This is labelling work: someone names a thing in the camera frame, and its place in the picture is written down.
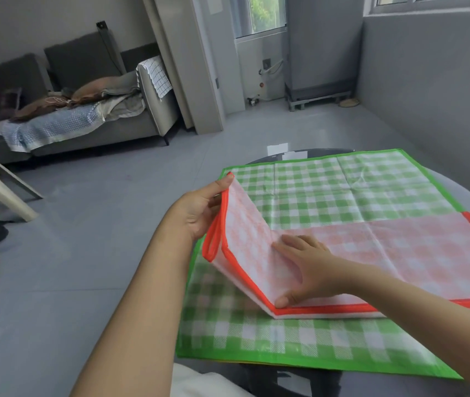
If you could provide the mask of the blue checked blanket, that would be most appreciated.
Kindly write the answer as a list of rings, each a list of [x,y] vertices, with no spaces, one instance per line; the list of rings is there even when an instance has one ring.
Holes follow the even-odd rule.
[[[11,151],[30,153],[89,134],[105,121],[98,104],[65,107],[27,122],[6,122],[1,127],[1,136]]]

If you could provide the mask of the orange checked woven bag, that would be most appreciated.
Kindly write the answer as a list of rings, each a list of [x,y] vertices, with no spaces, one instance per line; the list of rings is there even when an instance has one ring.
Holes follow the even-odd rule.
[[[296,265],[272,248],[283,234],[314,236],[340,257],[372,264],[432,294],[470,309],[470,213],[273,230],[234,180],[205,235],[202,256],[274,319],[381,318],[351,295],[311,299],[277,309],[298,285]]]

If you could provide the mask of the brown fringed blanket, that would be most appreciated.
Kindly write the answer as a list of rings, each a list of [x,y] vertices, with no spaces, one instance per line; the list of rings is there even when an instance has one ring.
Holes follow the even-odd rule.
[[[8,119],[10,122],[27,122],[36,117],[53,113],[61,108],[72,108],[76,103],[69,97],[62,94],[51,94],[47,97],[38,99],[22,109],[18,110],[13,117]]]

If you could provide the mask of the beige crumpled cloth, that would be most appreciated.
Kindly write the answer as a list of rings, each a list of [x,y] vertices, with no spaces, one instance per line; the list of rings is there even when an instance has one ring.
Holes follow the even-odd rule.
[[[96,112],[103,122],[127,119],[140,115],[146,108],[141,93],[131,93],[102,100],[96,104]]]

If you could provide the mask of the wide window frame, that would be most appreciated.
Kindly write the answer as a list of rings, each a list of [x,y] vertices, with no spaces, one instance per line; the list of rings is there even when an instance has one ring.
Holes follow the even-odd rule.
[[[470,12],[470,0],[365,0],[364,17],[373,15]]]

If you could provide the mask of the grey fabric sofa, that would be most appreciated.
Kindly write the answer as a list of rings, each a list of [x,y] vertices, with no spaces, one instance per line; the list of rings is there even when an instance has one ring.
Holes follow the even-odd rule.
[[[136,67],[133,67],[132,65],[127,66],[124,62],[126,73],[137,73],[136,68],[138,63],[139,61],[137,62]],[[76,90],[61,88],[58,84],[56,76],[52,73],[50,66],[47,70],[54,88],[54,91],[49,92],[48,95],[60,93],[71,98],[72,94]],[[89,134],[43,146],[30,153],[11,151],[1,136],[2,125],[6,122],[9,122],[8,119],[13,117],[13,115],[18,110],[30,104],[24,100],[21,94],[22,90],[20,88],[5,90],[5,95],[10,93],[13,96],[20,97],[22,105],[18,108],[17,111],[7,114],[5,119],[1,119],[0,114],[0,163],[10,164],[27,161],[31,158],[42,158],[54,154],[76,152],[85,149],[110,146],[147,138],[161,138],[164,140],[166,145],[169,145],[168,133],[174,127],[180,117],[179,107],[174,95],[174,91],[171,90],[163,99],[160,100],[146,73],[141,75],[141,82],[139,83],[139,86],[140,90],[138,92],[141,93],[146,105],[144,112],[140,115],[132,118],[105,122],[103,125]]]

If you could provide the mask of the black stand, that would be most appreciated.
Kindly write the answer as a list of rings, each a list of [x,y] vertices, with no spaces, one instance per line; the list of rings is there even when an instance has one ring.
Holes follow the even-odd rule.
[[[97,22],[96,28],[113,66],[116,68],[116,70],[119,71],[120,74],[125,74],[126,68],[117,49],[117,44],[114,40],[113,33],[109,30],[106,21],[102,20]]]

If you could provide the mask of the small grey back cushion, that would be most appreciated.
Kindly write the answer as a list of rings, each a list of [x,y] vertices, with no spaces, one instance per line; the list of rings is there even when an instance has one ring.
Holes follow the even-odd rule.
[[[41,99],[53,92],[53,83],[43,58],[27,53],[0,63],[0,98],[5,90],[22,90],[27,103]]]

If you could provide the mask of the person's right hand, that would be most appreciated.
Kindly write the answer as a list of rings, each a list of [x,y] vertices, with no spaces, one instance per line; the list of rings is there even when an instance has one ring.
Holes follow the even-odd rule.
[[[272,247],[280,253],[280,240],[275,241]],[[307,291],[307,300],[354,294],[358,279],[369,268],[367,265],[333,255],[323,243],[322,252],[316,256],[290,261],[298,267],[302,279],[299,285],[289,290],[304,288]]]

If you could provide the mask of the white checked towel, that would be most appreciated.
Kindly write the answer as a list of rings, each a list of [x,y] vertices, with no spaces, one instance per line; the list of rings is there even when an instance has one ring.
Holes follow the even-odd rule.
[[[141,82],[141,75],[146,73],[160,100],[172,90],[172,84],[167,76],[165,66],[160,55],[139,62],[136,71],[138,83]]]

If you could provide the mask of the person's white clothing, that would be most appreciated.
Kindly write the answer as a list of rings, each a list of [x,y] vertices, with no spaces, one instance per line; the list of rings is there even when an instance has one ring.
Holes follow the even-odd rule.
[[[170,397],[255,397],[221,374],[201,374],[174,363]]]

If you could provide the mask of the grey tall appliance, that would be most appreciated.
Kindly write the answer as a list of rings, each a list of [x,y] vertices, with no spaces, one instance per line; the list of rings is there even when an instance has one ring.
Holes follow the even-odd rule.
[[[293,101],[352,93],[364,0],[285,0],[285,90]]]

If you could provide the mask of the grey appliance base stand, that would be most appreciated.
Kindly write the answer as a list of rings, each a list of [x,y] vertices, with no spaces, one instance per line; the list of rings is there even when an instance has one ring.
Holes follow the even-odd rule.
[[[334,99],[339,102],[352,96],[352,89],[348,86],[326,85],[306,89],[292,90],[285,84],[285,100],[290,112],[304,110],[306,105],[314,101]]]

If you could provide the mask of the person's left hand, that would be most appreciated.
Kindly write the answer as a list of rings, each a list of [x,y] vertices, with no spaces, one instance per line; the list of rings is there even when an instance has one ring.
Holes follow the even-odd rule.
[[[223,194],[208,202],[201,188],[185,193],[175,201],[161,220],[157,232],[174,246],[191,245],[205,235],[218,215]]]

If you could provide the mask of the person's left forearm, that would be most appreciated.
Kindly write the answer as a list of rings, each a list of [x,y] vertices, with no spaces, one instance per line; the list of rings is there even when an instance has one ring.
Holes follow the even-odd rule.
[[[69,397],[169,397],[192,247],[164,217]]]

